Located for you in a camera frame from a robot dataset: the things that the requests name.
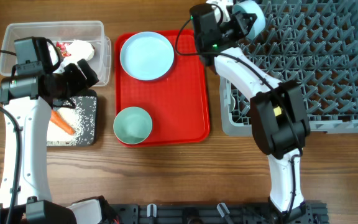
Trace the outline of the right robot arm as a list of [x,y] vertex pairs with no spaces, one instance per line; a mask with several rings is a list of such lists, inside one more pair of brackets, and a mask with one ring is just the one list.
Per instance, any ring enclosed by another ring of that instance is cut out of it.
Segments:
[[267,155],[272,188],[268,197],[274,223],[305,214],[300,189],[300,159],[310,134],[303,95],[297,82],[283,82],[251,62],[237,42],[265,29],[265,16],[254,1],[226,6],[218,1],[190,9],[196,55],[231,82],[250,103],[252,136]]

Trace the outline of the red serving tray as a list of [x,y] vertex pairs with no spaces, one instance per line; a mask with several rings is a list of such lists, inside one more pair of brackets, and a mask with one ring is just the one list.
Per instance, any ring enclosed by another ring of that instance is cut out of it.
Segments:
[[177,55],[173,68],[162,78],[140,81],[121,66],[119,54],[130,33],[114,44],[116,112],[137,106],[152,118],[150,136],[141,146],[200,142],[210,132],[204,66],[197,56]]

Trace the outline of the orange carrot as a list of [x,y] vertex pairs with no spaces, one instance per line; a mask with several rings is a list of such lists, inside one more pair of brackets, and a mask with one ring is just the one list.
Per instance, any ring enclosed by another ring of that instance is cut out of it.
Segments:
[[75,130],[59,115],[57,111],[52,110],[50,121],[67,134],[75,134]]

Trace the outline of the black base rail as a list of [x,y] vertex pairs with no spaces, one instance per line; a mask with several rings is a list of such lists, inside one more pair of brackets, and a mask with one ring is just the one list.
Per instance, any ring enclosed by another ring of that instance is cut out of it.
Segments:
[[305,202],[293,207],[289,219],[270,202],[245,203],[242,205],[112,205],[116,218],[106,223],[123,224],[252,224],[252,223],[305,223],[329,224],[325,203]]

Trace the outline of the red snack wrapper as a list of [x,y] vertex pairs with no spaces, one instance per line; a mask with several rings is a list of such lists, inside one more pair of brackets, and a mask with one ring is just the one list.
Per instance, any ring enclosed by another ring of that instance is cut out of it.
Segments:
[[69,42],[57,42],[56,47],[60,50],[60,54],[63,58],[71,56],[71,53],[67,50],[67,47],[70,45]]

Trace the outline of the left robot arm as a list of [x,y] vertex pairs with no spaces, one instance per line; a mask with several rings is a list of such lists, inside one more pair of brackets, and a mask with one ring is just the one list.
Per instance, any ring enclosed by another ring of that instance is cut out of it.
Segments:
[[86,60],[55,71],[45,37],[14,42],[17,64],[0,85],[6,143],[0,186],[0,223],[119,223],[119,215],[102,197],[69,207],[52,202],[47,177],[47,129],[54,100],[69,100],[99,80]]

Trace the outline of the clear plastic bin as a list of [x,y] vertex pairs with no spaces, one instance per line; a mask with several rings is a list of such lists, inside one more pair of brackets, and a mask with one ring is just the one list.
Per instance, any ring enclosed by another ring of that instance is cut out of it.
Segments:
[[98,75],[96,86],[106,86],[111,73],[111,41],[105,35],[101,21],[53,21],[13,23],[6,28],[2,50],[14,52],[14,41],[26,37],[45,37],[52,42],[83,40],[95,47],[95,55],[88,62]]

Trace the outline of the large light blue plate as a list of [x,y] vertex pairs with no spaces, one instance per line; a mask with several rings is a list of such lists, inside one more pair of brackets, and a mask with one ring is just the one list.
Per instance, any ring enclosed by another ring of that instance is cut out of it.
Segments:
[[170,41],[156,32],[139,32],[121,47],[121,67],[132,78],[151,81],[163,77],[172,67],[175,53]]

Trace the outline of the green bowl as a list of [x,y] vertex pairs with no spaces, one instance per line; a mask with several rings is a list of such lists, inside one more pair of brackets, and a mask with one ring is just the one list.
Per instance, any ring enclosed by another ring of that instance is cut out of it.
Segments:
[[131,106],[120,111],[113,123],[113,130],[120,142],[135,145],[144,142],[151,134],[153,121],[143,108]]

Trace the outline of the grey dishwasher rack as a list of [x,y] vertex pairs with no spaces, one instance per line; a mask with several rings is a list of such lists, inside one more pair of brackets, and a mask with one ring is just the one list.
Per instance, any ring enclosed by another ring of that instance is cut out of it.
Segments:
[[301,87],[312,131],[358,133],[358,1],[259,1],[265,30],[239,47]]

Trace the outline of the white tissue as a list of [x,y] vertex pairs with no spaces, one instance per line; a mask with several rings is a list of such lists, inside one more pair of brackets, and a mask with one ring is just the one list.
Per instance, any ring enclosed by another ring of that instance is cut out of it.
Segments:
[[66,47],[66,51],[70,55],[64,57],[62,62],[64,67],[70,63],[78,65],[78,61],[82,59],[89,61],[95,54],[95,48],[89,42],[83,40],[74,40]]

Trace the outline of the small light blue bowl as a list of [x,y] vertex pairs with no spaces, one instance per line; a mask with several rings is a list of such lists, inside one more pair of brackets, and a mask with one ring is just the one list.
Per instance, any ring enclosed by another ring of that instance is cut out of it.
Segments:
[[254,40],[265,29],[266,21],[263,10],[255,1],[247,0],[236,3],[233,8],[233,13],[236,12],[254,17],[250,31],[246,35],[248,39]]

